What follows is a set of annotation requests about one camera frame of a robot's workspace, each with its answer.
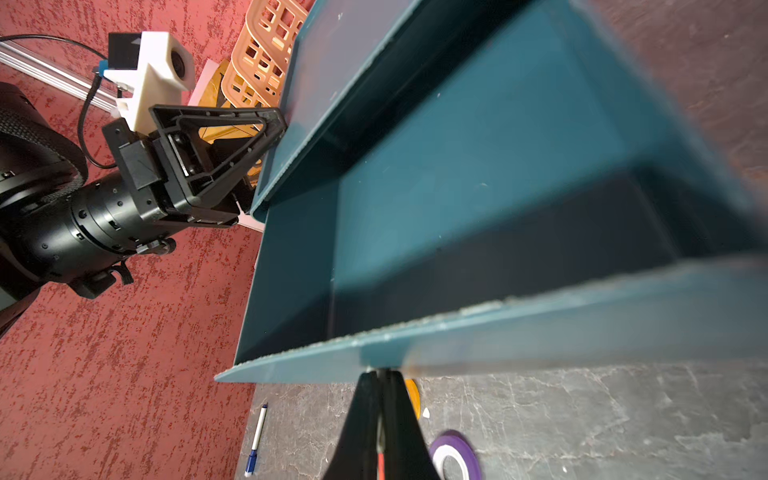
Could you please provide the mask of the teal drawer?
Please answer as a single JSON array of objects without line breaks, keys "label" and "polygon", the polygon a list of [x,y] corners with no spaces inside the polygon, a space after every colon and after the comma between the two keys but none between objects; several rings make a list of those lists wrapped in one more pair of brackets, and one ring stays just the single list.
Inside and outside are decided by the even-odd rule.
[{"label": "teal drawer", "polygon": [[763,356],[767,215],[583,1],[267,211],[228,383]]}]

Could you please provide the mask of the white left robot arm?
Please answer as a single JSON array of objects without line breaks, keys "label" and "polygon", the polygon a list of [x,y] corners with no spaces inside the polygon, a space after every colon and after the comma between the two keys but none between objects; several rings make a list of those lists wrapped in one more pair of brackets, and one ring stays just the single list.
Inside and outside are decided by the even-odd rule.
[{"label": "white left robot arm", "polygon": [[49,283],[94,299],[131,283],[127,260],[174,251],[188,228],[228,228],[248,171],[284,135],[276,108],[156,105],[151,131],[103,128],[117,168],[90,181],[83,151],[14,85],[1,87],[1,327]]}]

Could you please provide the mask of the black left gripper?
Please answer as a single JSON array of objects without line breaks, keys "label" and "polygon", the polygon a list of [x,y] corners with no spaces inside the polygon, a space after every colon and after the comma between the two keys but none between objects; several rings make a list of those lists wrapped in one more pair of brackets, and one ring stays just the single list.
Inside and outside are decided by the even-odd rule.
[{"label": "black left gripper", "polygon": [[[248,171],[287,129],[277,108],[156,105],[156,130],[138,134],[120,118],[102,128],[142,221],[162,228],[228,228],[238,222],[236,192]],[[254,127],[253,136],[201,138],[208,127]]]}]

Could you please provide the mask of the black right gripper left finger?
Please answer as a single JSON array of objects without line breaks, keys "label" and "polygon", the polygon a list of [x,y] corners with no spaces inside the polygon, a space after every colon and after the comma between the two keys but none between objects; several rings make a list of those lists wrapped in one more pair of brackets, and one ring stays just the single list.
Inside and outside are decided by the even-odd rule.
[{"label": "black right gripper left finger", "polygon": [[376,372],[359,377],[324,479],[377,479],[381,388]]}]

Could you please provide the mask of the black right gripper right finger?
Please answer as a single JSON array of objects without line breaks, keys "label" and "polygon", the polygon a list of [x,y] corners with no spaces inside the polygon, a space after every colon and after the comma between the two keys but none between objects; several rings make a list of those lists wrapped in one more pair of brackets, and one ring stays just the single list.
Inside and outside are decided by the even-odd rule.
[{"label": "black right gripper right finger", "polygon": [[384,478],[438,480],[403,375],[383,371],[381,390]]}]

